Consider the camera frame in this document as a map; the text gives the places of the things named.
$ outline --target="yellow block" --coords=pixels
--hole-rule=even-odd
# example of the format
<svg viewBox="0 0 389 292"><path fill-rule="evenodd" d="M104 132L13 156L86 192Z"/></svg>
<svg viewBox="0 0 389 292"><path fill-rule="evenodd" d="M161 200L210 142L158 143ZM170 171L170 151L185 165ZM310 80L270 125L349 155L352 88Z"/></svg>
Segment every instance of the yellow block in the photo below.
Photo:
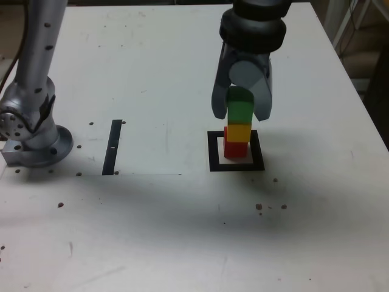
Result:
<svg viewBox="0 0 389 292"><path fill-rule="evenodd" d="M251 125L228 125L227 142L250 142Z"/></svg>

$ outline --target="stacked blocks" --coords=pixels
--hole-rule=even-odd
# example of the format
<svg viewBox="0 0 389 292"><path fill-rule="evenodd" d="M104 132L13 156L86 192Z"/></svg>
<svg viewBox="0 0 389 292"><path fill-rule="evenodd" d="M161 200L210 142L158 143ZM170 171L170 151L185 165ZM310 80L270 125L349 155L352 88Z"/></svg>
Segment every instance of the stacked blocks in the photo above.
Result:
<svg viewBox="0 0 389 292"><path fill-rule="evenodd" d="M254 110L252 93L244 88L230 87L227 108L228 126L224 128L224 157L246 157Z"/></svg>

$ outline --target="white table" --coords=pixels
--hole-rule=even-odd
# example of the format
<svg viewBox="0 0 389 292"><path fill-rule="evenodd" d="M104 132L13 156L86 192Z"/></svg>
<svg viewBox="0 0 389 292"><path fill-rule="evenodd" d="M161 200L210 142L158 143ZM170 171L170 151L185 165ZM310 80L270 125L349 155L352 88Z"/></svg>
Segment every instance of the white table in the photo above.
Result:
<svg viewBox="0 0 389 292"><path fill-rule="evenodd" d="M226 9L67 9L54 117L82 148L5 167L0 291L388 288L389 155L309 4L285 18L274 109L253 123L266 171L209 172ZM113 119L120 173L101 176Z"/></svg>

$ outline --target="green block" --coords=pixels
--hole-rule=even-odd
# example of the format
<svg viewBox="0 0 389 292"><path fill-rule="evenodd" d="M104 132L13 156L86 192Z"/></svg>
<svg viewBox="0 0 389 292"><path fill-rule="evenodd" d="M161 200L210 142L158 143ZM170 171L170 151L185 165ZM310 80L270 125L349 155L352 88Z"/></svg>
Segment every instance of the green block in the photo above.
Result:
<svg viewBox="0 0 389 292"><path fill-rule="evenodd" d="M251 103L254 103L254 96L253 94L247 90L247 89L244 89L242 87L238 87L238 86L232 86L229 88L229 91L228 91L228 96L227 96L227 100L228 101L237 101L237 102L251 102Z"/></svg>
<svg viewBox="0 0 389 292"><path fill-rule="evenodd" d="M230 88L227 106L229 124L251 124L254 103L250 91L239 87Z"/></svg>

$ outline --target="red block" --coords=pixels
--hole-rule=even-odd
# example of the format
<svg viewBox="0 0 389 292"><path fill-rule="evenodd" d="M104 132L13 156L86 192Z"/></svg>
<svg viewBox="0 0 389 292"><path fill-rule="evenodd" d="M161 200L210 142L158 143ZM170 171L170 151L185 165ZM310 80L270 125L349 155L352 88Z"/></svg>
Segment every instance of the red block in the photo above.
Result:
<svg viewBox="0 0 389 292"><path fill-rule="evenodd" d="M227 127L224 127L224 157L225 158L243 158L247 155L247 146L249 143L228 142Z"/></svg>

